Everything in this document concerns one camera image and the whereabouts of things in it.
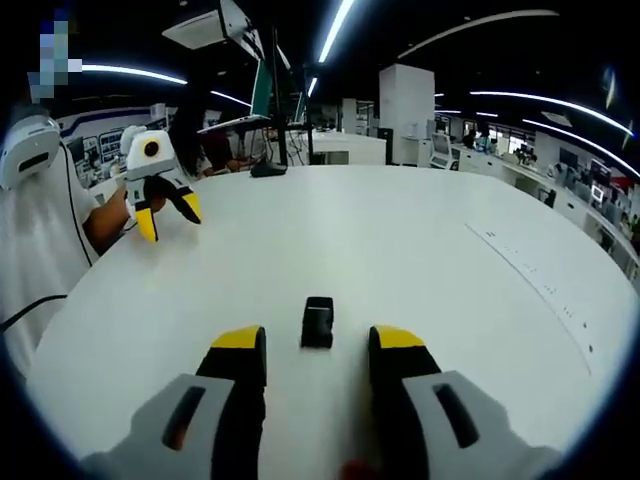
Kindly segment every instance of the white headset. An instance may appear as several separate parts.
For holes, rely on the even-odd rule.
[[[0,188],[9,190],[51,166],[60,146],[60,127],[44,108],[23,106],[12,115],[2,140]]]

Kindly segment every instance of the round white table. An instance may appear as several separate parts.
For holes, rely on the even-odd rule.
[[[525,441],[561,451],[588,427],[626,356],[638,308],[631,284],[580,229],[496,179],[299,167],[194,188],[204,223],[169,205],[156,215],[157,244],[127,234],[40,343],[27,388],[78,458],[122,440],[134,412],[195,373],[220,333],[256,323],[267,332],[263,479],[324,480],[375,455],[373,324],[420,336],[444,371],[502,404]],[[589,323],[585,338],[481,238],[484,228],[545,272]],[[299,348],[308,296],[333,298],[331,350]]]

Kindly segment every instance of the person in background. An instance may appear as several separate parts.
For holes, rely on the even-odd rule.
[[[44,108],[31,103],[26,73],[9,69],[3,86],[13,111],[8,120],[0,116],[0,143],[18,120],[48,116]],[[76,286],[129,220],[125,193],[121,187],[98,206],[80,185],[71,153],[62,145],[49,168],[10,190],[0,189],[0,322]],[[152,200],[153,211],[163,205],[164,199]],[[28,377],[40,339],[63,306],[63,299],[42,303],[3,333],[22,377]]]
[[[253,165],[267,153],[262,129],[242,132],[231,128],[227,130],[227,139],[231,148],[231,160],[227,162],[227,168],[232,172]]]
[[[203,128],[205,111],[205,103],[197,98],[197,94],[188,94],[169,127],[169,138],[178,161],[192,181],[214,174],[198,136],[198,130]]]
[[[497,138],[492,138],[491,139],[491,144],[489,144],[489,153],[491,155],[495,155],[496,153],[498,153],[498,139]]]
[[[227,123],[236,118],[238,118],[237,114],[231,110],[225,110],[220,114],[217,124]],[[239,140],[232,128],[209,130],[200,135],[200,143],[211,161],[215,175],[238,170],[234,154],[238,149]]]
[[[618,191],[615,188],[611,189],[611,195],[602,204],[602,215],[609,220],[614,227],[618,227],[620,219],[622,217],[622,209],[618,207]]]
[[[489,152],[491,139],[489,138],[489,127],[487,124],[480,125],[480,138],[476,139],[476,148],[480,152]]]
[[[559,179],[561,179],[562,183],[564,183],[564,169],[562,168],[562,164],[558,162],[555,165],[549,165],[549,167],[547,167],[547,177],[555,178],[558,183],[560,183]]]
[[[640,254],[640,221],[638,215],[633,216],[631,225],[631,245],[637,254]]]
[[[476,141],[476,131],[471,129],[467,135],[462,137],[462,143],[467,148],[473,148],[473,144]]]

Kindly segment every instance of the black device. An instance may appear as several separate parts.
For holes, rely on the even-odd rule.
[[[560,163],[564,163],[573,168],[578,168],[578,156],[575,153],[570,152],[569,150],[565,150],[564,148],[560,148]]]
[[[251,167],[251,176],[254,178],[276,177],[287,173],[287,168],[286,165],[269,162],[266,157],[263,157]]]
[[[609,183],[611,182],[611,170],[607,167],[592,161],[591,174],[594,182],[602,185],[603,187],[609,186]]]
[[[387,141],[385,165],[393,165],[393,128],[378,128],[378,138]]]
[[[333,299],[309,297],[302,317],[300,348],[331,348],[333,345]]]
[[[73,159],[73,163],[80,163],[84,160],[84,139],[83,137],[76,138],[72,140],[67,145],[69,152],[71,152],[71,158]]]

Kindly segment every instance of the window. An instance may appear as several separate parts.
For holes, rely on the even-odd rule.
[[[511,135],[509,137],[509,153],[518,150],[522,145],[526,145],[524,139]]]
[[[471,130],[476,130],[476,132],[477,132],[476,122],[470,122],[470,121],[465,120],[465,122],[464,122],[464,135],[469,135],[469,132]]]

